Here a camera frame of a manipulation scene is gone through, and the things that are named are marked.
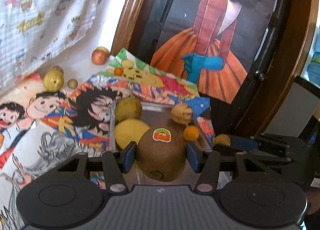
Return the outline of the person's right hand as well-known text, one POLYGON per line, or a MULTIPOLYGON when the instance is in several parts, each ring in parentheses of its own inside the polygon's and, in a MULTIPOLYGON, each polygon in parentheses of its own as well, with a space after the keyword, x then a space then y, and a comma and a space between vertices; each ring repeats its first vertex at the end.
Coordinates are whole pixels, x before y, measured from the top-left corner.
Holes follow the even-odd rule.
POLYGON ((311 187, 306 192, 309 204, 308 215, 316 213, 320 208, 320 189, 311 187))

